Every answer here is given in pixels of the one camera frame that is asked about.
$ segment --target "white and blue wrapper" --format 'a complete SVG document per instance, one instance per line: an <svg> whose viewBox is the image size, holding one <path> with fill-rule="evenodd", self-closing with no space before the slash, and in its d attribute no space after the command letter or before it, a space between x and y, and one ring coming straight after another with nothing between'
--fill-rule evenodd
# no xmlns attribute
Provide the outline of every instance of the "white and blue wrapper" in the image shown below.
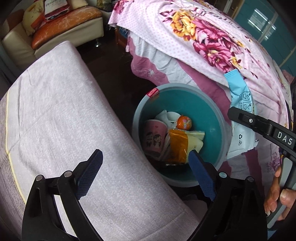
<svg viewBox="0 0 296 241"><path fill-rule="evenodd" d="M225 78L231 94L230 107L250 112L256 115L256 106L253 101L252 93L246 82L237 69L226 73ZM244 153L257 146L258 141L255 138L255 132L234 121L231 122L232 138L227 153L227 159Z"/></svg>

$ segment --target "trash can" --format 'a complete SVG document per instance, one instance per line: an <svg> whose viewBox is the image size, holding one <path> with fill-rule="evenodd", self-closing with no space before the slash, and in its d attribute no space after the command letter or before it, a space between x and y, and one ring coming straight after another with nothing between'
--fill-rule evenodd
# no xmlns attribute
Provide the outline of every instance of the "trash can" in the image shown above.
<svg viewBox="0 0 296 241"><path fill-rule="evenodd" d="M177 112L191 118L194 131L204 131L205 138L200 155L219 169L228 150L224 117L213 100L198 88L186 84L170 83L149 92L141 100L133 117L132 137L143 152L141 140L143 124L163 110ZM161 171L163 179L172 186L198 185L190 166L181 172Z"/></svg>

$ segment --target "yellow pillow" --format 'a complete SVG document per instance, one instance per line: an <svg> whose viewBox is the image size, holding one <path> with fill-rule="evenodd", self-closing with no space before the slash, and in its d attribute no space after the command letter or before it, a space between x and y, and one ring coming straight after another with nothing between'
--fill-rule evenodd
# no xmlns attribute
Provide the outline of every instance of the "yellow pillow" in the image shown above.
<svg viewBox="0 0 296 241"><path fill-rule="evenodd" d="M70 5L71 10L88 5L88 3L85 0L68 0L68 3Z"/></svg>
<svg viewBox="0 0 296 241"><path fill-rule="evenodd" d="M43 0L38 0L27 8L22 18L22 25L28 36L35 33L35 31L39 28L40 24L43 22L43 19Z"/></svg>

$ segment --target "screw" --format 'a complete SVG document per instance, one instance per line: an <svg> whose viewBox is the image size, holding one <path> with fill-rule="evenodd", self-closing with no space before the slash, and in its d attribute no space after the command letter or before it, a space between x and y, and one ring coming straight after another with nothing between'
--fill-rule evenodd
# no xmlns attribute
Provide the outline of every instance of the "screw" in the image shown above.
<svg viewBox="0 0 296 241"><path fill-rule="evenodd" d="M64 177L70 177L72 175L72 172L71 171L66 171L64 173Z"/></svg>
<svg viewBox="0 0 296 241"><path fill-rule="evenodd" d="M42 178L43 178L42 175L38 175L38 176L36 177L36 181L40 181L40 180L42 180Z"/></svg>
<svg viewBox="0 0 296 241"><path fill-rule="evenodd" d="M227 174L225 172L221 172L221 173L219 173L219 176L222 177L222 178L226 178Z"/></svg>
<svg viewBox="0 0 296 241"><path fill-rule="evenodd" d="M254 182L254 178L253 177L251 177L251 176L249 176L249 177L247 177L247 180L249 181L249 182Z"/></svg>

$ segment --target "sofa leg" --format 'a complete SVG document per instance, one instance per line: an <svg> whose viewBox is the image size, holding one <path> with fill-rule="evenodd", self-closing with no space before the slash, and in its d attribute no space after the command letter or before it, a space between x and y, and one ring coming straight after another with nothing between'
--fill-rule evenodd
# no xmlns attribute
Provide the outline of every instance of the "sofa leg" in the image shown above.
<svg viewBox="0 0 296 241"><path fill-rule="evenodd" d="M96 47L100 47L102 45L102 43L100 43L99 39L95 39L95 46Z"/></svg>

